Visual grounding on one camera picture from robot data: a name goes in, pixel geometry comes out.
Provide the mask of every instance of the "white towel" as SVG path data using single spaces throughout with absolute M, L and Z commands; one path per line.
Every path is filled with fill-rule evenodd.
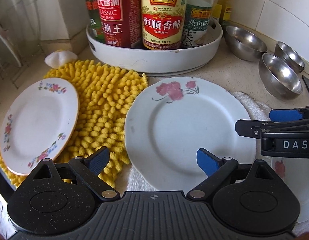
M 232 95 L 237 98 L 248 111 L 251 120 L 269 121 L 269 112 L 271 108 L 264 103 L 253 100 L 249 95 L 242 92 L 235 92 Z M 271 165 L 271 157 L 260 154 L 260 140 L 256 140 L 256 159 L 264 159 Z M 129 173 L 127 191 L 156 191 L 149 185 L 141 174 L 132 167 Z M 299 236 L 309 231 L 309 220 L 303 223 L 296 223 L 293 233 Z

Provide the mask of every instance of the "kitchen counter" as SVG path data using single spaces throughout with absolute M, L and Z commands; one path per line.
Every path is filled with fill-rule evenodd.
M 79 59 L 99 61 L 93 56 L 90 48 L 86 48 L 79 55 Z M 39 81 L 48 70 L 49 67 L 45 65 L 44 57 L 39 56 L 19 78 L 18 83 L 21 85 L 19 90 L 16 90 L 8 80 L 0 80 L 0 132 L 2 119 L 15 98 L 29 85 Z M 294 100 L 282 101 L 269 94 L 259 77 L 258 62 L 247 62 L 234 56 L 225 44 L 224 39 L 221 40 L 215 57 L 207 65 L 195 71 L 176 76 L 192 76 L 208 80 L 220 85 L 229 92 L 240 91 L 246 93 L 254 100 L 265 103 L 271 108 L 296 108 L 309 105 L 309 94 L 302 80 L 304 91 Z M 163 78 L 166 77 L 149 77 L 149 85 L 155 84 Z M 116 181 L 117 190 L 121 194 L 126 189 L 130 168 L 131 165 L 125 165 Z

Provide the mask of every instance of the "red bottle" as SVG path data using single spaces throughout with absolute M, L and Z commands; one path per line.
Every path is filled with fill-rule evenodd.
M 106 44 L 139 48 L 141 45 L 140 0 L 97 0 Z

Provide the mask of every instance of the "yellow bottle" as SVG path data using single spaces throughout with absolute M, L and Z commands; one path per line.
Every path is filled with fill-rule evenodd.
M 218 0 L 212 15 L 215 19 L 219 20 L 219 23 L 223 29 L 228 25 L 231 11 L 232 0 Z

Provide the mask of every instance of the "round white tray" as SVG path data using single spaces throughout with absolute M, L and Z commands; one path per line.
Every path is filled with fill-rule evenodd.
M 126 49 L 96 41 L 90 36 L 88 27 L 86 32 L 93 55 L 104 63 L 152 76 L 175 75 L 200 68 L 214 57 L 222 37 L 222 28 L 215 20 L 214 28 L 210 23 L 205 45 L 190 49 Z

